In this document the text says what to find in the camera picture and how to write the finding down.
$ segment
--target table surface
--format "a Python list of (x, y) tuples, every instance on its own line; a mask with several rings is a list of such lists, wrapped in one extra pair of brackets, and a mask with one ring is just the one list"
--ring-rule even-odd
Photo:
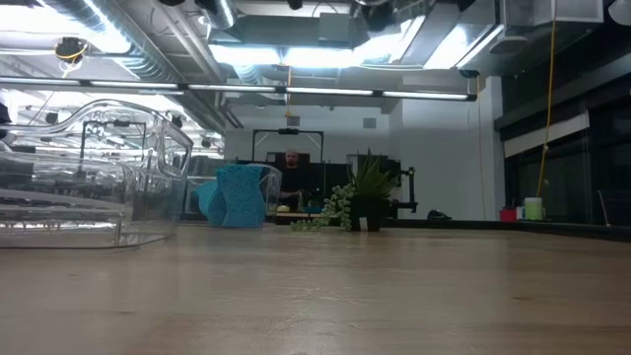
[(13, 354), (631, 353), (631, 245), (526, 232), (186, 226), (0, 250)]

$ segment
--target plant pot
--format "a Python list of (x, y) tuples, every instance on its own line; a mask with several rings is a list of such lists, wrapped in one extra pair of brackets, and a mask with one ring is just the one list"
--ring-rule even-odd
[(374, 196), (355, 196), (351, 198), (351, 231), (361, 232), (360, 218), (366, 217), (368, 232), (378, 232), (384, 224), (390, 201)]

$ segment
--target red container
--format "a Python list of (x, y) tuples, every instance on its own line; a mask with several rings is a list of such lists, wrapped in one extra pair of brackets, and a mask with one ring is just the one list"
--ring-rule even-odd
[(516, 222), (517, 221), (517, 208), (504, 208), (500, 210), (501, 222)]

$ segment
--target green plant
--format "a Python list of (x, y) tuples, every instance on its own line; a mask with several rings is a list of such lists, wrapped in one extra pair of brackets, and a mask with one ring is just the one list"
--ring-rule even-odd
[(291, 230), (295, 232), (317, 231), (322, 227), (328, 226), (331, 218), (339, 218), (340, 226), (346, 230), (351, 230), (351, 201), (355, 194), (355, 188), (349, 183), (343, 187), (336, 186), (333, 188), (331, 198), (324, 200), (324, 208), (321, 217), (309, 220), (292, 222)]
[(349, 170), (349, 180), (355, 188), (358, 196), (371, 196), (388, 198), (390, 192), (396, 187), (399, 180), (399, 174), (381, 171), (382, 156), (374, 156), (371, 150), (368, 150), (363, 164), (357, 169), (357, 175)]

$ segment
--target ceiling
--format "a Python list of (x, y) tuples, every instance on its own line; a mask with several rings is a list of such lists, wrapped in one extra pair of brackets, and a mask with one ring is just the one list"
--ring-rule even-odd
[[(507, 35), (524, 36), (529, 40), (528, 46), (517, 54), (495, 55), (489, 52), (489, 47), (497, 42), (492, 37), (481, 45), (478, 54), (472, 56), (463, 69), (479, 70), (482, 75), (514, 75), (527, 71), (528, 68), (540, 64), (549, 55), (544, 44), (549, 39), (550, 19), (536, 16), (533, 6), (544, 6), (553, 0), (507, 0)], [(83, 0), (72, 0), (69, 3), (79, 3)], [(213, 38), (221, 37), (222, 32), (214, 30), (207, 35), (207, 26), (199, 7), (192, 0), (186, 0), (177, 8), (165, 8), (157, 1), (147, 0), (116, 0), (115, 3), (106, 0), (94, 0), (96, 6), (114, 7), (111, 12), (113, 21), (124, 24), (123, 29), (131, 29), (130, 34), (124, 36), (136, 36), (140, 39), (134, 43), (136, 52), (154, 50), (151, 55), (158, 56), (158, 64), (168, 67), (169, 73), (162, 80), (188, 83), (216, 83), (228, 81), (238, 83), (240, 77), (230, 64), (217, 63), (212, 52), (208, 48), (208, 42)], [(472, 48), (482, 43), (484, 38), (490, 36), (492, 29), (502, 22), (503, 8), (496, 8), (500, 2), (497, 0), (477, 0), (464, 12), (454, 13), (453, 1), (447, 0), (394, 0), (391, 2), (396, 9), (397, 23), (386, 28), (382, 33), (366, 33), (367, 37), (379, 37), (380, 35), (397, 32), (401, 20), (409, 20), (411, 16), (423, 15), (425, 22), (416, 34), (411, 37), (412, 42), (402, 55), (400, 63), (375, 62), (346, 68), (279, 68), (275, 65), (259, 65), (258, 69), (265, 81), (278, 85), (287, 85), (291, 81), (292, 86), (305, 86), (317, 88), (353, 88), (373, 90), (404, 90), (404, 91), (432, 91), (447, 93), (464, 93), (469, 91), (470, 83), (459, 75), (457, 70), (427, 70), (428, 62), (437, 52), (444, 51), (447, 59), (441, 57), (441, 61), (450, 61), (449, 55), (456, 55), (456, 62), (472, 51)], [(559, 0), (560, 4), (576, 4), (574, 0)], [(329, 2), (305, 2), (304, 8), (292, 12), (284, 1), (272, 0), (235, 0), (239, 9), (238, 23), (244, 19), (259, 19), (262, 24), (273, 24), (287, 21), (288, 16), (295, 18), (298, 24), (301, 21), (311, 21), (312, 14), (318, 18), (324, 14), (347, 14), (351, 11), (350, 1)], [(177, 14), (183, 16), (186, 24), (177, 21)], [(33, 76), (60, 78), (64, 75), (67, 66), (60, 67), (60, 61), (51, 52), (53, 46), (59, 42), (62, 36), (82, 36), (80, 22), (72, 23), (68, 28), (58, 28), (51, 32), (43, 26), (43, 19), (39, 23), (24, 21), (0, 22), (0, 70), (3, 75)], [(563, 49), (599, 25), (598, 21), (586, 21), (585, 19), (565, 19), (560, 26), (559, 48)], [(235, 29), (245, 31), (239, 25)], [(460, 30), (465, 44), (460, 47), (448, 47), (448, 39), (456, 30)], [(284, 40), (284, 37), (274, 38), (276, 41)], [(151, 79), (139, 77), (137, 72), (130, 70), (130, 65), (124, 64), (128, 60), (129, 53), (99, 52), (91, 48), (81, 67), (68, 72), (68, 78), (79, 79), (109, 79), (134, 81), (140, 78), (144, 81)], [(430, 58), (422, 62), (419, 58)], [(79, 94), (79, 97), (87, 99), (89, 96)], [(234, 106), (284, 106), (289, 100), (292, 106), (321, 106), (321, 107), (380, 107), (383, 113), (395, 106), (396, 99), (383, 98), (350, 98), (328, 95), (292, 95), (291, 97), (262, 96), (258, 94), (226, 95), (215, 97), (214, 95), (198, 96), (194, 98), (164, 98), (162, 103), (171, 102), (174, 107), (180, 108), (187, 116), (191, 117), (189, 130), (223, 130), (235, 124), (235, 120), (225, 114), (224, 107), (229, 109)], [(84, 100), (73, 100), (74, 106)]]

